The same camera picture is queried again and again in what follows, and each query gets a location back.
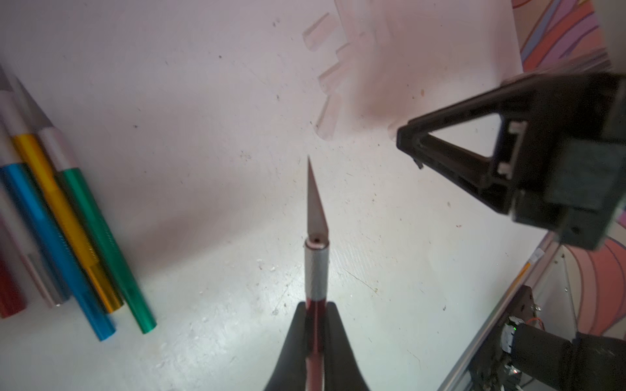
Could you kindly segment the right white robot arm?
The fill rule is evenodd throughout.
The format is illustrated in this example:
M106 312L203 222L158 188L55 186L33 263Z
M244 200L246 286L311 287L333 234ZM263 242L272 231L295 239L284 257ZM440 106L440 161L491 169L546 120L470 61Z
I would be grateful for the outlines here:
M532 74L410 120L397 148L517 223L594 250L625 200L625 77ZM557 390L622 390L625 343L566 340L498 309L459 362L475 389L513 368Z

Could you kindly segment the clear protective cap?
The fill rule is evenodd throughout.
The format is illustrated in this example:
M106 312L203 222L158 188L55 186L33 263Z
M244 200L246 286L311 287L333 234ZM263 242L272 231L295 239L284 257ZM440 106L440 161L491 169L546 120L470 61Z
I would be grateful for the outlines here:
M338 62L318 77L321 90L331 95L336 91L350 73L350 65Z
M316 122L315 131L322 140L329 141L333 138L341 110L342 97L340 94L330 95Z
M303 42L309 51L317 51L330 35L337 29L337 16L325 13L313 25L303 32Z
M373 45L371 34L362 33L354 42L348 42L336 50L337 60L340 63L348 63L368 50Z

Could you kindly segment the dark red carving knife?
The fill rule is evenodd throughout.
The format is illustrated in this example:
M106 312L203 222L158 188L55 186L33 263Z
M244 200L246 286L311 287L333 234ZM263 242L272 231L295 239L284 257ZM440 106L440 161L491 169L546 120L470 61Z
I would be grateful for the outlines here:
M305 293L308 344L306 388L324 385L324 317L328 293L329 228L311 162L307 163L307 207L305 250Z

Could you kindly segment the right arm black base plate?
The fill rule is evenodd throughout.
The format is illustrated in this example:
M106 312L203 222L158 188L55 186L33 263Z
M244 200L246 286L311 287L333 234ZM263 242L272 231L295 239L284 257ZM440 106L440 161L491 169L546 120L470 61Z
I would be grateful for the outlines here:
M535 303L530 287L523 285L487 335L469 363L469 390L520 390L523 374L510 356L513 336L533 318Z

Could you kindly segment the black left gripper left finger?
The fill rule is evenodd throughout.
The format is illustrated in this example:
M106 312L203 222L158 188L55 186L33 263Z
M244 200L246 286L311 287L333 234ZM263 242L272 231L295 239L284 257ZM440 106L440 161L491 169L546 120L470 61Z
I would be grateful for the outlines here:
M293 314L285 342L265 391L306 389L308 336L306 303L300 302Z

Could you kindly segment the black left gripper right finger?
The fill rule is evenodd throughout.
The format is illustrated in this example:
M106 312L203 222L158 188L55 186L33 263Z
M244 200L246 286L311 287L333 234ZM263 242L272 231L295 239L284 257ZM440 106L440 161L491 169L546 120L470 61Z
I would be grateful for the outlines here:
M324 390L369 390L350 346L341 316L329 301L324 325Z

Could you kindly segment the green carving knife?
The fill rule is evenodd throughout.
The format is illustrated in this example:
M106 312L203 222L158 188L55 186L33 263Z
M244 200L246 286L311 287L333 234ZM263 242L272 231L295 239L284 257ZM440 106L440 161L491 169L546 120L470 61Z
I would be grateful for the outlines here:
M52 163L55 179L65 192L88 239L104 264L109 280L122 298L123 305L129 307L140 331L143 334L150 333L157 326L156 319L92 194L73 149L68 146L63 132L45 117L39 123L34 121L34 115L38 111L36 106L31 107L29 113L25 112L29 103L18 99L26 98L26 92L14 92L26 121L32 125L35 136Z

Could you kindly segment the silver carving knife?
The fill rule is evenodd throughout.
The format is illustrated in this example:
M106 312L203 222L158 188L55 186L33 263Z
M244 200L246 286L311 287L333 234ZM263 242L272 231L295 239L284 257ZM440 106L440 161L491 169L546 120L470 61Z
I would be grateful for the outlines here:
M51 308L63 305L68 296L60 287L29 228L21 218L18 208L3 186L1 186L1 223L47 305Z

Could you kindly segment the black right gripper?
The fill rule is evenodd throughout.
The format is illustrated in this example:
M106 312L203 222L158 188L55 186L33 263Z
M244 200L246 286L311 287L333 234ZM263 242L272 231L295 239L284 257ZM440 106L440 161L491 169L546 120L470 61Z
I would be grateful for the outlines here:
M506 179L489 157L431 134L497 115L520 139ZM525 75L410 120L396 145L491 210L595 250L625 196L625 76Z

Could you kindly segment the blue carving knife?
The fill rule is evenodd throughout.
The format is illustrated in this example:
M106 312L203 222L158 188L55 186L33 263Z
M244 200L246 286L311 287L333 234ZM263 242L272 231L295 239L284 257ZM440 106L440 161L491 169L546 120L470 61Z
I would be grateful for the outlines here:
M116 329L79 267L5 126L1 127L1 177L40 245L47 264L72 293L97 338L107 340Z

